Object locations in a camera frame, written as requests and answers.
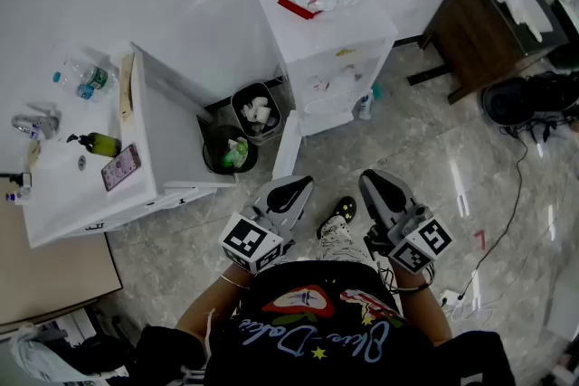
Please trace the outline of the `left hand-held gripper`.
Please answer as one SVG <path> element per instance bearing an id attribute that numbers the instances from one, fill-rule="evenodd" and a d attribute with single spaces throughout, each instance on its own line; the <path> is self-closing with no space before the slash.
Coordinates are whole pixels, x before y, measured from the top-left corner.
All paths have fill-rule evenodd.
<path id="1" fill-rule="evenodd" d="M 313 191 L 309 175 L 291 175 L 264 184 L 241 212 L 234 212 L 219 237 L 224 255 L 257 274 L 295 243 L 293 231 Z"/>

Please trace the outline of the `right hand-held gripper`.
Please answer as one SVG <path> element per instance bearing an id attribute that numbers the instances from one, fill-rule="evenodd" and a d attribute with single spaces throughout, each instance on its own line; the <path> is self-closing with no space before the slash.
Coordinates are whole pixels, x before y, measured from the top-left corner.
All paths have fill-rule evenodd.
<path id="1" fill-rule="evenodd" d="M 452 244 L 440 216 L 416 200 L 406 183 L 385 171 L 366 169 L 359 190 L 374 225 L 364 237 L 369 253 L 412 274 L 430 267 Z"/>

